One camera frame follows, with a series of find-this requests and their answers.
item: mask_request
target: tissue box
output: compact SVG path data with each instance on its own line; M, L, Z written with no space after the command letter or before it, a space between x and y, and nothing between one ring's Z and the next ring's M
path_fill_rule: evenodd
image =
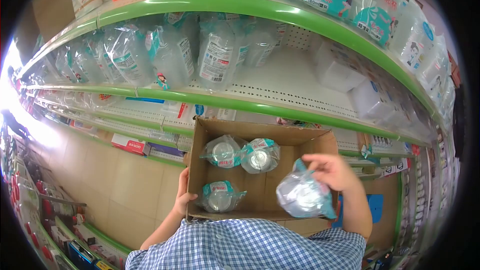
M147 156L150 153L150 145L146 141L140 141L129 136L114 134L111 142L114 147L129 153L143 156Z
M252 141L268 138L280 146L280 159L272 171L250 174L242 166L223 169L201 159L205 145L221 135L232 135ZM208 213L202 207L189 202L186 218L199 217L213 220L263 218L272 221L297 219L287 213L277 203L276 189L280 181L292 171L294 162L304 153L338 154L337 140L333 132L326 129L304 128L277 124L248 123L205 119L197 117L189 161L188 192L201 194L207 183L228 180L239 191L247 194L233 211ZM338 192L332 192L333 209L337 208Z

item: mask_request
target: store aisle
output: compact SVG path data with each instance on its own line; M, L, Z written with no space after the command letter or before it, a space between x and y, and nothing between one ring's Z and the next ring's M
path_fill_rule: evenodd
M75 130L45 119L57 133L53 147L34 147L63 189L87 204L87 221L109 237L138 249L161 224L175 202L183 170L99 143ZM392 245L397 216L397 178L365 182L367 193L384 195L383 216L374 224L369 243ZM324 219L280 221L309 236L327 228Z

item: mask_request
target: person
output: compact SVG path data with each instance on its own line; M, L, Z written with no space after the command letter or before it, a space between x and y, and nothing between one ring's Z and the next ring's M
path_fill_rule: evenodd
M4 109L1 111L1 114L3 116L3 122L6 123L15 134L21 136L25 141L25 145L27 145L29 141L28 136L30 135L28 129L18 123L15 116L9 110Z
M361 269L372 215L361 181L338 155L305 154L312 177L343 194L343 228L303 237L266 219L187 223L189 170L180 174L174 207L130 252L125 269Z

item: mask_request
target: store shelf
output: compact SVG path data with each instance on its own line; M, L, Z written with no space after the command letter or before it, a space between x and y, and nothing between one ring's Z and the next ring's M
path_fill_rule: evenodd
M333 39L368 57L392 74L420 100L436 122L440 123L432 100L415 77L397 58L393 57L392 53L380 48L370 37L365 38L355 27L295 0L118 0L105 3L82 19L74 21L50 40L22 69L21 75L47 52L87 31L140 16L198 10L246 14L283 21Z

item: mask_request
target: white label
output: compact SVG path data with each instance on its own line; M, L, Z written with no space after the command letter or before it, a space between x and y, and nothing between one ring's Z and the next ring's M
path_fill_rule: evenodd
M263 51L263 53L261 54L260 60L256 65L257 67L261 67L265 64L267 57L272 53L273 48L274 48L273 45L269 45L267 49Z
M264 138L255 139L250 142L250 146L253 150L260 150L262 148L268 147L267 143L265 142Z
M285 34L285 30L287 28L287 24L283 22L276 23L276 44L275 47L280 46L282 43L283 35Z
M220 120L234 121L236 115L237 115L237 110L219 109L218 113L216 114L216 117L217 119L220 119Z
M237 60L237 67L245 61L245 57L247 57L248 53L248 45L247 46L241 46L240 49L238 50L238 60Z
M190 42L187 38L181 39L180 42L177 43L178 47L180 47L180 51L183 57L183 62L187 67L188 76L192 75L194 72L194 60L192 59L192 51L190 50Z
M307 2L321 10L326 11L328 9L328 4L321 0L307 0Z
M200 76L213 82L221 82L230 66L233 47L223 48L210 41L200 67Z

